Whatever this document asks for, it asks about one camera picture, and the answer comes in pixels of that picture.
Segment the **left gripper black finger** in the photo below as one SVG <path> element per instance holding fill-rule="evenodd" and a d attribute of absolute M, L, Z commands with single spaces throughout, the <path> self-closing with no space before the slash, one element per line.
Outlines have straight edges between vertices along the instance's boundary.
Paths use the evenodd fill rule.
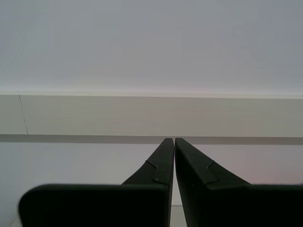
<path fill-rule="evenodd" d="M 300 227 L 301 185 L 250 184 L 182 138 L 175 165 L 189 227 Z"/>
<path fill-rule="evenodd" d="M 24 227 L 168 227 L 174 142 L 165 139 L 120 185 L 45 184 L 18 204 Z"/>

